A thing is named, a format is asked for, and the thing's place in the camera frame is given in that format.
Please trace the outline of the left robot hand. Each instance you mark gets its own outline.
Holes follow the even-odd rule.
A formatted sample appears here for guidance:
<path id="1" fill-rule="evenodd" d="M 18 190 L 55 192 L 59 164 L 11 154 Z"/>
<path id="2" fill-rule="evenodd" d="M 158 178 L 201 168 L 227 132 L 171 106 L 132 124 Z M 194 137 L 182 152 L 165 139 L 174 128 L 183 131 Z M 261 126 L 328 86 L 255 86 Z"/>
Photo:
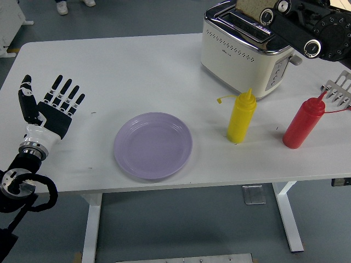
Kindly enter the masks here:
<path id="1" fill-rule="evenodd" d="M 25 75 L 21 82 L 18 98 L 24 120 L 28 124 L 44 127 L 61 139 L 66 135 L 78 106 L 85 94 L 78 95 L 80 87 L 72 87 L 72 80 L 62 84 L 59 75 L 40 102 L 37 102 L 32 90 L 32 78 Z"/>

